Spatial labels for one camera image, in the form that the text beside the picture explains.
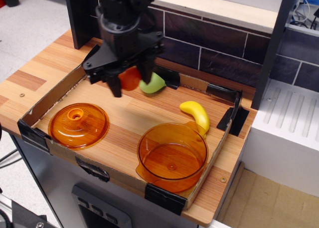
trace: dark brown tile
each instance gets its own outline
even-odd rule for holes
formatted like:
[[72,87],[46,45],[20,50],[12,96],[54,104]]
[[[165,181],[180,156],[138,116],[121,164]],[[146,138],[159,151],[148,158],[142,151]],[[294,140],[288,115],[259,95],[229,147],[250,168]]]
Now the dark brown tile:
[[180,15],[201,19],[201,16],[193,15],[193,14],[190,14],[190,13],[187,13],[187,12],[181,12],[181,11],[178,11],[178,10],[175,10],[175,9],[171,9],[171,8],[168,8],[168,7],[162,7],[162,6],[155,5],[155,4],[151,4],[150,7],[155,7],[155,8],[158,8],[158,9],[162,9],[164,11],[174,12],[174,13],[178,13]]
[[199,47],[169,38],[163,40],[165,53],[159,57],[185,65],[191,68],[198,68]]
[[299,61],[277,56],[269,77],[277,81],[292,84],[299,65]]
[[319,66],[302,63],[294,85],[319,92],[318,78]]
[[287,29],[280,55],[319,64],[319,37]]
[[247,34],[234,29],[166,12],[165,35],[242,57]]
[[[156,19],[156,25],[154,27],[154,31],[161,31],[164,32],[164,12],[158,9],[149,8],[149,11],[153,14],[154,18]],[[141,22],[139,25],[140,29],[147,29],[154,26],[154,21],[152,18],[143,13],[141,16]]]
[[263,64],[270,38],[248,34],[244,59]]
[[261,35],[261,36],[265,36],[265,37],[268,37],[268,38],[271,37],[271,34],[266,33],[266,32],[260,32],[260,31],[257,31],[257,30],[253,30],[253,29],[249,29],[249,28],[245,28],[245,27],[240,27],[240,26],[237,26],[237,25],[233,25],[233,24],[230,24],[230,23],[213,20],[213,19],[206,18],[206,17],[203,17],[203,21],[213,22],[213,23],[224,25],[224,26],[227,26],[227,27],[240,29],[240,30],[243,30],[245,32],[255,33],[255,34],[258,34],[258,35]]
[[200,70],[231,81],[256,87],[262,66],[240,58],[202,49]]

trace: red tomato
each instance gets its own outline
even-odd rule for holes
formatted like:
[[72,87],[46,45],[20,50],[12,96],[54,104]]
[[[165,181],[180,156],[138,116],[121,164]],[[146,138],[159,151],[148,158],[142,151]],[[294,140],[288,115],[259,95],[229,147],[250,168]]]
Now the red tomato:
[[139,70],[134,66],[126,69],[126,71],[119,74],[119,79],[121,81],[121,88],[127,91],[132,91],[140,83],[142,76]]

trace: orange plastic pot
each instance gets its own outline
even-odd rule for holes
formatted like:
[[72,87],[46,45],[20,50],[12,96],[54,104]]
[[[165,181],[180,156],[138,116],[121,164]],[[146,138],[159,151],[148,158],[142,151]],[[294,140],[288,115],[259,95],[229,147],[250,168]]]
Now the orange plastic pot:
[[137,173],[172,193],[195,186],[208,158],[202,129],[195,122],[164,123],[149,129],[139,141]]

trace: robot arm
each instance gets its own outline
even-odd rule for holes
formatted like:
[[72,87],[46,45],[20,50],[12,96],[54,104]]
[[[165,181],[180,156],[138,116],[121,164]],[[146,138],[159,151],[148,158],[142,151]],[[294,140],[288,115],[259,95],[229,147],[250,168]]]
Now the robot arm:
[[136,66],[147,84],[156,56],[163,53],[162,32],[138,29],[141,15],[152,1],[100,0],[96,8],[103,44],[82,65],[92,84],[106,82],[115,97],[121,97],[120,73]]

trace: cardboard sheet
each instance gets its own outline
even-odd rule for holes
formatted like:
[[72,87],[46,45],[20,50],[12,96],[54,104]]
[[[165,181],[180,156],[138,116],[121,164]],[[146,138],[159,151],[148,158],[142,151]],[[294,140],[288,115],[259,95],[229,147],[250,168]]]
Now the cardboard sheet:
[[244,170],[225,216],[217,220],[232,228],[318,228],[318,213],[319,198]]

